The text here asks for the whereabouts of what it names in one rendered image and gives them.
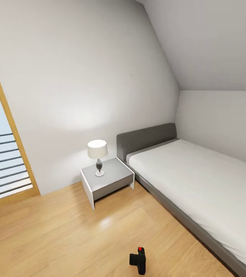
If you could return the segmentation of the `digital camera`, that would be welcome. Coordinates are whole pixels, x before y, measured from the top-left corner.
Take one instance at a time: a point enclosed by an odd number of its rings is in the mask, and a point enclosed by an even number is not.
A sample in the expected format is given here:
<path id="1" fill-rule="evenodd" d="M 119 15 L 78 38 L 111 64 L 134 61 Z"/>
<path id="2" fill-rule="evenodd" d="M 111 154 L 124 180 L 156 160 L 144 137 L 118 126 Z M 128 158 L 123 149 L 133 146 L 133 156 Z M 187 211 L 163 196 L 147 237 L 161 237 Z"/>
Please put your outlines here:
<path id="1" fill-rule="evenodd" d="M 130 254 L 129 264 L 138 267 L 138 273 L 140 275 L 145 275 L 146 273 L 146 257 L 143 247 L 138 248 L 139 254 Z"/>

